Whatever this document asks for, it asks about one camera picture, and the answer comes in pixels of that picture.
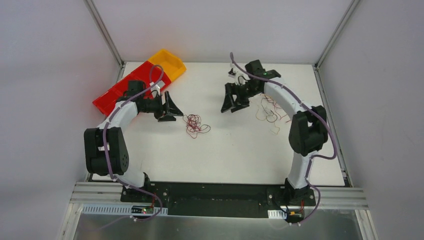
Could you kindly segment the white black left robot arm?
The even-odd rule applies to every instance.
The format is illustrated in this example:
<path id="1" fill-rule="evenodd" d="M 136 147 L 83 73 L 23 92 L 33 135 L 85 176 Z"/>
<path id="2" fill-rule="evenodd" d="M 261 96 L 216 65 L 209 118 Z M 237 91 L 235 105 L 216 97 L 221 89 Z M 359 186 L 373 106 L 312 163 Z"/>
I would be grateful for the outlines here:
<path id="1" fill-rule="evenodd" d="M 153 114 L 158 122 L 173 122 L 184 115 L 169 92 L 161 92 L 158 83 L 147 86 L 143 81 L 131 80 L 111 114 L 97 127 L 87 128 L 83 139 L 87 171 L 134 187 L 134 197 L 144 203 L 152 198 L 153 189 L 146 185 L 147 174 L 130 165 L 124 139 L 124 131 L 139 113 Z"/>

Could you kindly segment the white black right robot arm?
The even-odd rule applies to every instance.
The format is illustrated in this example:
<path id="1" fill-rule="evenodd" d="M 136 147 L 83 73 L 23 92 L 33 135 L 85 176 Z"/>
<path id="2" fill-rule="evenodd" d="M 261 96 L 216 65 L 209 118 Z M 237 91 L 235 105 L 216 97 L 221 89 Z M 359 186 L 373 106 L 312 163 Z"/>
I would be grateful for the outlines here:
<path id="1" fill-rule="evenodd" d="M 228 75 L 234 82 L 224 86 L 222 113 L 245 109 L 250 105 L 250 98 L 265 94 L 288 115 L 291 121 L 288 142 L 294 154 L 283 196 L 288 204 L 298 204 L 310 190 L 308 174 L 311 159 L 329 138 L 325 108 L 304 103 L 291 89 L 276 80 L 281 77 L 280 73 L 264 69 L 259 60 L 249 62 L 244 68 L 232 61 Z"/>

